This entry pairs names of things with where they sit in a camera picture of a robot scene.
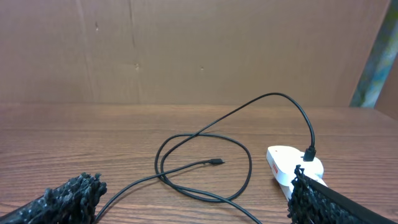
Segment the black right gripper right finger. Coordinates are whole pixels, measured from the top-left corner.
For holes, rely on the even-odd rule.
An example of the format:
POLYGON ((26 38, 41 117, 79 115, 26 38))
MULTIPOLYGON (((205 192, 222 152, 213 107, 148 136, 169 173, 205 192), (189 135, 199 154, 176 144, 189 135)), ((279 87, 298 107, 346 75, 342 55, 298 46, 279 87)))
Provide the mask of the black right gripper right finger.
POLYGON ((287 215, 297 224, 397 224, 305 175, 297 165, 287 215))

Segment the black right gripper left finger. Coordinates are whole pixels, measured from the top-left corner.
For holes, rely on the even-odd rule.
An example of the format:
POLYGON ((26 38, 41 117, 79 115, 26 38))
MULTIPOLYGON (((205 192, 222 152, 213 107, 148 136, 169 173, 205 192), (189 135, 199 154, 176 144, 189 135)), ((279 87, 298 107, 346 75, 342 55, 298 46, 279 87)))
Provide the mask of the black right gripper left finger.
POLYGON ((90 224, 101 196, 107 192, 100 174, 82 173, 56 189, 1 217, 1 224, 90 224))

